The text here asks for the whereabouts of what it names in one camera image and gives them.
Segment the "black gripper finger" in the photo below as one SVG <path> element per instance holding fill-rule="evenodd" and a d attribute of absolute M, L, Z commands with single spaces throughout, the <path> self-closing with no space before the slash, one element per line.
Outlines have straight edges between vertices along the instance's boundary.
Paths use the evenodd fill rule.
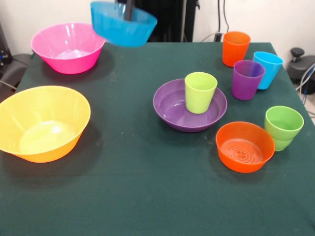
<path fill-rule="evenodd" d="M 125 7 L 125 20 L 127 21 L 132 20 L 133 7 L 134 7 L 134 0 L 127 0 L 126 7 Z"/>

